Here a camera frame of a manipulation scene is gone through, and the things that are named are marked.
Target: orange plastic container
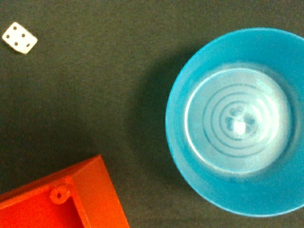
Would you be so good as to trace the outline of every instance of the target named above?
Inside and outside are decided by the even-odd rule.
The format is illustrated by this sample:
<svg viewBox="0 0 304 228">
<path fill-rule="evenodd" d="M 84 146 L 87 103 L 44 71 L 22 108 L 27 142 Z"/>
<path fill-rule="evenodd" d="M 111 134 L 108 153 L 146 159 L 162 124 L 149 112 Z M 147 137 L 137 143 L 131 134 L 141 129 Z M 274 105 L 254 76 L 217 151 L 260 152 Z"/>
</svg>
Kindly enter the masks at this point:
<svg viewBox="0 0 304 228">
<path fill-rule="evenodd" d="M 129 228 L 100 155 L 0 195 L 0 228 Z"/>
</svg>

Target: die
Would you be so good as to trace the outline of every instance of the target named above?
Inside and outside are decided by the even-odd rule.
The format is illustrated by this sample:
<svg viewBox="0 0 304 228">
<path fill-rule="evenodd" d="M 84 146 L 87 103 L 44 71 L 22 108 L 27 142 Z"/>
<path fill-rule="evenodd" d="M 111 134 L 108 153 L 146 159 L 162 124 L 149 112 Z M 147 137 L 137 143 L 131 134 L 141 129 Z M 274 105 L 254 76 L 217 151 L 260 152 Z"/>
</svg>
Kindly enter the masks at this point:
<svg viewBox="0 0 304 228">
<path fill-rule="evenodd" d="M 37 43 L 37 38 L 17 22 L 3 34 L 2 39 L 17 52 L 27 54 Z"/>
</svg>

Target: blue bowl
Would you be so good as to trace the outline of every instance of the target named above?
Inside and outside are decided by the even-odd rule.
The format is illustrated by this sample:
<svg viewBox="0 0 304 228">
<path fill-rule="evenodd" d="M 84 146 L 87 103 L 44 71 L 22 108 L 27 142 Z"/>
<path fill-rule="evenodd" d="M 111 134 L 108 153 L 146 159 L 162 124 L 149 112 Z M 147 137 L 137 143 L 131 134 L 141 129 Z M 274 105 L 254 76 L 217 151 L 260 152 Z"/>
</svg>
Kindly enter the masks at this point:
<svg viewBox="0 0 304 228">
<path fill-rule="evenodd" d="M 223 35 L 177 77 L 166 111 L 172 157 L 189 185 L 232 213 L 304 205 L 304 39 L 273 28 Z"/>
</svg>

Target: dark green surface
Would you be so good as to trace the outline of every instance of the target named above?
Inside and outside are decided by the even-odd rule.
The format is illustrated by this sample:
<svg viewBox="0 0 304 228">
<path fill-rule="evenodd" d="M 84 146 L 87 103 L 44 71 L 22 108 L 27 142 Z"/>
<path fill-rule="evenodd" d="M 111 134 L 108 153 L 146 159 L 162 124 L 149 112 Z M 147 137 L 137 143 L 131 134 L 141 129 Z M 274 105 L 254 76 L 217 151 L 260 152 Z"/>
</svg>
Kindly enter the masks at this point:
<svg viewBox="0 0 304 228">
<path fill-rule="evenodd" d="M 304 209 L 246 218 L 211 205 L 167 148 L 171 86 L 188 59 L 227 32 L 304 36 L 303 1 L 1 1 L 27 54 L 0 42 L 0 193 L 102 154 L 132 228 L 302 228 Z"/>
</svg>

